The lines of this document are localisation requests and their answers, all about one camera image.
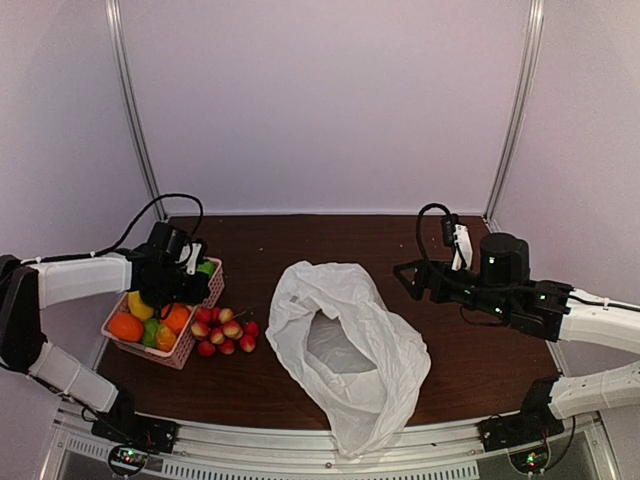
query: white plastic bag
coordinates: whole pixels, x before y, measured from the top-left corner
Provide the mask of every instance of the white plastic bag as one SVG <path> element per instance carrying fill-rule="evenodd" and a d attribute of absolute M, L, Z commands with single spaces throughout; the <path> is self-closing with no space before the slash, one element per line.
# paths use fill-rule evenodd
<path fill-rule="evenodd" d="M 420 334 L 387 311 L 355 264 L 299 262 L 285 270 L 266 337 L 325 411 L 348 457 L 384 447 L 405 426 L 431 367 Z"/>

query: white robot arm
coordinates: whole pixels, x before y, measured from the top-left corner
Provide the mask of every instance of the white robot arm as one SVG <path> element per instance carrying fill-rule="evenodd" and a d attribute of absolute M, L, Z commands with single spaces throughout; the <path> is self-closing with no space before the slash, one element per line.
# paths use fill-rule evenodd
<path fill-rule="evenodd" d="M 158 222 L 148 241 L 134 250 L 54 261 L 0 256 L 0 365 L 73 398 L 96 415 L 104 414 L 103 430 L 105 425 L 115 427 L 106 429 L 108 438 L 123 440 L 114 431 L 137 438 L 141 421 L 130 394 L 49 342 L 40 328 L 40 310 L 125 291 L 140 291 L 145 303 L 158 312 L 173 302 L 201 303 L 209 295 L 208 276 L 196 266 L 205 249 L 203 241 Z"/>
<path fill-rule="evenodd" d="M 422 216 L 432 208 L 445 213 L 444 243 L 452 249 L 452 262 L 430 260 L 422 243 Z M 423 207 L 416 224 L 422 258 L 394 267 L 413 299 L 421 300 L 429 290 L 435 303 L 456 302 L 465 309 L 485 312 L 525 335 L 640 354 L 640 306 L 612 302 L 560 282 L 531 280 L 527 242 L 506 233 L 489 234 L 481 240 L 480 269 L 474 273 L 470 264 L 460 261 L 461 256 L 472 258 L 468 235 L 457 235 L 465 230 L 458 216 L 444 205 Z M 538 380 L 519 413 L 491 417 L 478 428 L 485 451 L 492 451 L 538 441 L 541 432 L 562 433 L 562 420 L 580 413 L 637 403 L 640 362 L 584 377 Z"/>

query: black cable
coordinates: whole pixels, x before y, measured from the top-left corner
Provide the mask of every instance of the black cable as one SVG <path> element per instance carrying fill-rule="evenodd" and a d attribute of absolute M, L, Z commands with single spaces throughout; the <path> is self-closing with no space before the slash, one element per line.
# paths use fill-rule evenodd
<path fill-rule="evenodd" d="M 118 241 L 116 241 L 113 245 L 95 252 L 94 255 L 91 255 L 90 253 L 74 253 L 74 254 L 68 254 L 68 255 L 57 255 L 53 257 L 44 257 L 40 259 L 40 263 L 61 262 L 61 261 L 69 261 L 69 260 L 84 260 L 87 258 L 93 258 L 94 256 L 102 257 L 107 253 L 116 251 L 125 242 L 129 234 L 131 233 L 131 230 L 133 230 L 133 227 L 136 226 L 140 218 L 142 218 L 142 216 L 145 213 L 147 213 L 147 211 L 151 207 L 153 207 L 153 205 L 158 203 L 160 200 L 164 200 L 165 198 L 186 198 L 188 200 L 193 200 L 195 203 L 198 204 L 198 210 L 199 210 L 198 220 L 196 221 L 195 226 L 191 230 L 191 236 L 193 237 L 197 233 L 198 229 L 200 228 L 200 224 L 202 223 L 202 219 L 204 218 L 204 206 L 202 205 L 202 202 L 198 197 L 194 195 L 189 195 L 188 193 L 165 193 L 157 196 L 156 198 L 151 200 L 149 203 L 147 203 L 144 207 L 142 207 L 142 209 L 138 212 L 138 214 L 135 217 L 133 217 L 133 220 L 131 220 L 131 222 L 125 229 L 124 233 L 120 236 Z M 36 260 L 29 260 L 24 262 L 23 265 L 33 265 L 34 263 L 37 263 Z"/>
<path fill-rule="evenodd" d="M 573 418 L 573 426 L 571 427 L 571 435 L 569 435 L 569 441 L 567 442 L 567 446 L 564 447 L 564 450 L 558 456 L 556 461 L 553 462 L 552 465 L 549 465 L 548 467 L 544 467 L 545 473 L 551 470 L 552 468 L 554 468 L 556 465 L 558 465 L 562 461 L 562 459 L 567 455 L 567 452 L 569 451 L 571 444 L 573 443 L 573 437 L 575 436 L 575 433 L 576 433 L 576 416 L 574 415 L 572 418 Z"/>
<path fill-rule="evenodd" d="M 569 295 L 569 298 L 572 298 L 573 300 L 576 300 L 585 305 L 591 305 L 593 307 L 619 308 L 621 310 L 629 310 L 631 312 L 640 313 L 640 307 L 634 307 L 632 305 L 624 305 L 622 303 L 615 303 L 615 302 L 607 303 L 605 305 L 604 302 L 593 302 L 591 300 L 585 300 L 584 298 L 576 297 L 575 295 Z"/>
<path fill-rule="evenodd" d="M 452 280 L 451 278 L 447 277 L 444 273 L 442 273 L 440 270 L 438 270 L 436 268 L 436 266 L 431 262 L 431 260 L 429 259 L 429 255 L 427 254 L 427 250 L 424 246 L 424 242 L 422 240 L 422 218 L 424 217 L 424 214 L 426 212 L 428 212 L 429 210 L 432 210 L 434 208 L 438 208 L 440 210 L 442 210 L 445 215 L 447 215 L 448 217 L 451 217 L 451 212 L 449 211 L 449 209 L 442 205 L 441 203 L 429 203 L 427 205 L 425 205 L 424 207 L 422 207 L 420 209 L 420 211 L 418 212 L 418 217 L 416 219 L 416 243 L 418 244 L 418 249 L 420 250 L 420 253 L 422 254 L 422 258 L 424 259 L 427 268 L 429 269 L 429 271 L 436 275 L 437 277 L 439 277 L 444 283 L 454 287 L 454 288 L 458 288 L 461 290 L 469 290 L 471 292 L 478 292 L 478 293 L 511 293 L 511 292 L 529 292 L 529 293 L 533 293 L 533 292 L 539 292 L 539 289 L 536 289 L 535 287 L 526 287 L 523 285 L 512 285 L 512 286 L 507 286 L 507 287 L 476 287 L 474 285 L 469 285 L 469 284 L 465 284 L 465 283 L 460 283 L 457 282 L 455 280 Z"/>
<path fill-rule="evenodd" d="M 464 316 L 464 313 L 462 313 L 464 310 L 464 307 L 460 307 L 460 317 L 469 325 L 473 325 L 474 327 L 504 327 L 502 322 L 472 322 Z"/>

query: wooden table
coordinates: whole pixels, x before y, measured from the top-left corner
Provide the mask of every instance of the wooden table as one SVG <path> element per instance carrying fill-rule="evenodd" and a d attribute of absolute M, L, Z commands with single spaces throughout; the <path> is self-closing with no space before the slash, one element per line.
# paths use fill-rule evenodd
<path fill-rule="evenodd" d="M 190 229 L 194 219 L 175 224 Z M 465 218 L 475 243 L 487 229 Z M 448 259 L 439 220 L 425 219 L 433 259 Z M 419 257 L 411 216 L 207 217 L 199 235 L 223 260 L 226 288 L 219 305 L 246 310 L 264 329 L 283 270 L 311 263 L 359 263 L 373 277 L 389 310 L 418 330 L 432 367 L 409 425 L 517 410 L 531 383 L 556 373 L 546 344 L 511 329 L 467 325 L 456 305 L 409 298 L 392 266 Z M 470 320 L 487 320 L 469 313 Z M 263 335 L 252 354 L 202 358 L 194 351 L 176 371 L 109 345 L 98 371 L 130 390 L 140 412 L 181 420 L 264 428 L 328 428 L 327 419 L 278 362 Z"/>

